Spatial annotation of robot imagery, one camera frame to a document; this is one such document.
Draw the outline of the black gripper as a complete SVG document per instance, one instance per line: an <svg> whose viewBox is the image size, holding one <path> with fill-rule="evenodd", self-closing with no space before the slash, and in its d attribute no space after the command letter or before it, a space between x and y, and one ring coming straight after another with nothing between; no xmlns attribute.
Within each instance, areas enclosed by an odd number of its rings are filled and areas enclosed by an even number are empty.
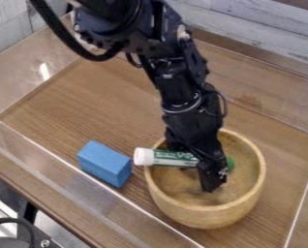
<svg viewBox="0 0 308 248"><path fill-rule="evenodd" d="M200 105L192 110L162 115L165 138L172 151L194 152L197 175L204 192L212 193L228 177L228 161L217 133L222 127L218 91L205 83L200 90Z"/></svg>

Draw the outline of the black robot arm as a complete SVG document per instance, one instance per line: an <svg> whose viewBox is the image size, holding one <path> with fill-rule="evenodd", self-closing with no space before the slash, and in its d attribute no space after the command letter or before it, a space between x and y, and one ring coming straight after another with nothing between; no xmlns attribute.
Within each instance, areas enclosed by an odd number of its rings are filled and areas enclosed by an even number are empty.
<svg viewBox="0 0 308 248"><path fill-rule="evenodd" d="M137 55L126 60L158 92L166 147L194 154L201 190L213 192L228 179L217 138L228 110L182 18L164 0L76 0L73 10L84 42Z"/></svg>

